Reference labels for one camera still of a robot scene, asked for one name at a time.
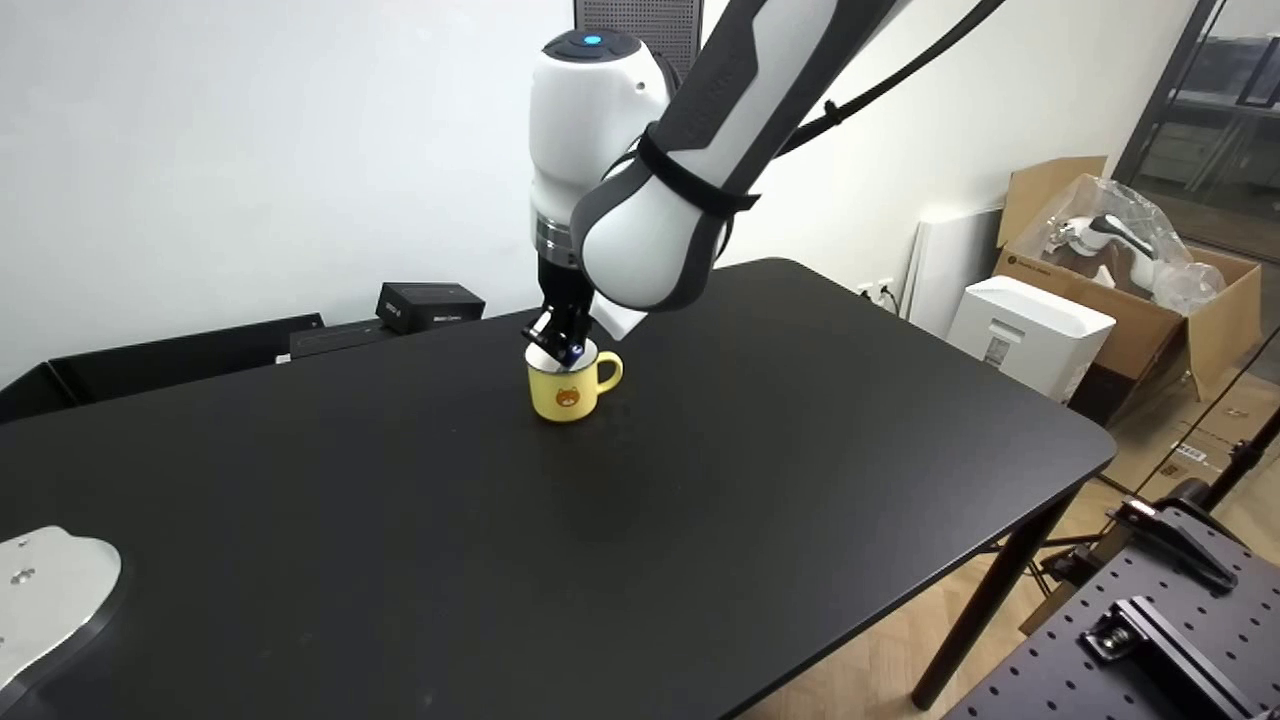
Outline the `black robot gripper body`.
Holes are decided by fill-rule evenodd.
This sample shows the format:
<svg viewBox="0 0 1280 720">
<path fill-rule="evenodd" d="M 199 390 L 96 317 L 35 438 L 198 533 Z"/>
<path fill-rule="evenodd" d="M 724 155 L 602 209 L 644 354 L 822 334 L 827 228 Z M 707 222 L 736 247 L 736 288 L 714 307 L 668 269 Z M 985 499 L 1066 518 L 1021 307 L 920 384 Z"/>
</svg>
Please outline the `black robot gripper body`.
<svg viewBox="0 0 1280 720">
<path fill-rule="evenodd" d="M 581 269 L 541 261 L 537 278 L 551 317 L 583 317 L 594 307 L 594 278 Z"/>
</svg>

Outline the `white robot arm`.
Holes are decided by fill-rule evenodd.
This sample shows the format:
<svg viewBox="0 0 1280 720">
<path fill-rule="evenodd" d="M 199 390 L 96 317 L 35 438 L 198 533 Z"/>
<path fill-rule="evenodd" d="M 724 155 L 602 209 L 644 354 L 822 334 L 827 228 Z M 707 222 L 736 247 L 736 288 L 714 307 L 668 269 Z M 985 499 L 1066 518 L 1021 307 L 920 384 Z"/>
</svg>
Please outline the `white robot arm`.
<svg viewBox="0 0 1280 720">
<path fill-rule="evenodd" d="M 627 33 L 576 28 L 537 56 L 528 108 L 541 317 L 551 366 L 590 351 L 594 304 L 691 304 L 760 170 L 808 138 L 803 114 L 908 0 L 730 0 L 689 76 L 657 94 Z"/>
</svg>

